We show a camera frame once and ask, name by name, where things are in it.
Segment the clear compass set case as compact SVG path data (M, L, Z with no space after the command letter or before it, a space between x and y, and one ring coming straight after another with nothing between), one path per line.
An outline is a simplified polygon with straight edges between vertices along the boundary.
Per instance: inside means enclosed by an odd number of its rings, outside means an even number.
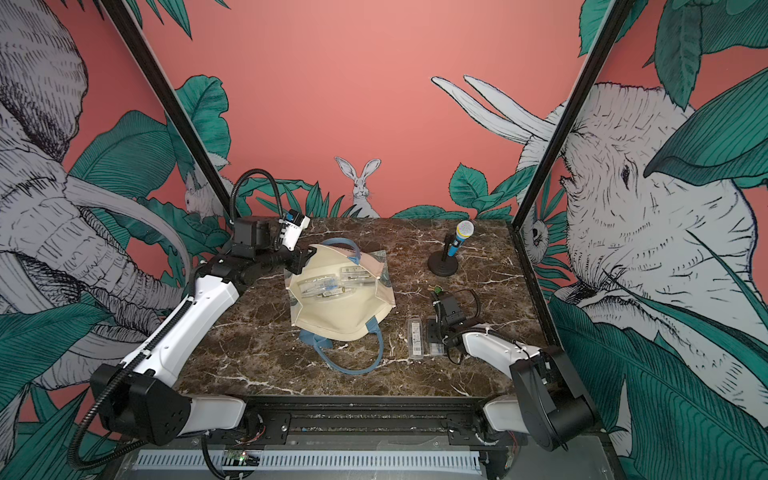
M407 321L408 351L411 360L421 360L424 357L422 340L422 322L419 318L410 318Z

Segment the cream canvas tote bag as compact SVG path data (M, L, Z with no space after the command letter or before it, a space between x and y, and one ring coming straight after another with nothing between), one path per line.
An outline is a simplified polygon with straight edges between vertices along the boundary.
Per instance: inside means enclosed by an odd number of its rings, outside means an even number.
M291 324L299 329L299 340L311 347L330 368L346 375L368 374L375 370L383 359L381 323L396 306L387 253L384 249L365 252L347 238L331 238L312 247L315 253L301 273L285 273ZM342 267L355 265L375 275L376 282L368 285L345 285L351 293L341 297L301 297L298 287L300 281L322 275L339 276ZM335 341L357 341L368 334L375 335L378 341L376 358L368 367L347 369L334 363L326 353Z

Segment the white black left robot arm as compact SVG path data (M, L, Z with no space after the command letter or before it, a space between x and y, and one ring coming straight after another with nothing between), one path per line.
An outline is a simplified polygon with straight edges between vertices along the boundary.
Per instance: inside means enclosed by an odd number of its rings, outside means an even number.
M174 385L211 327L258 279L278 268L302 270L309 255L297 242L309 224L308 217L291 210L272 239L267 221L237 219L230 249L195 269L189 294L158 329L118 365L103 364L93 374L90 386L102 426L154 445L206 431L255 430L245 417L245 401L188 396Z

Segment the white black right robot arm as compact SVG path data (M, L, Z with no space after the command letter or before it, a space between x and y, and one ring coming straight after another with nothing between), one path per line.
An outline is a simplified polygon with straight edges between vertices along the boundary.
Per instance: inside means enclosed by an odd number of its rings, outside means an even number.
M454 364L472 357L512 381L513 395L495 397L482 406L484 427L526 434L547 451L565 449L568 441L595 427L597 408L566 352L512 340L483 323L479 297L475 291L470 294L475 313L468 316L453 294L435 289L435 318L427 333Z

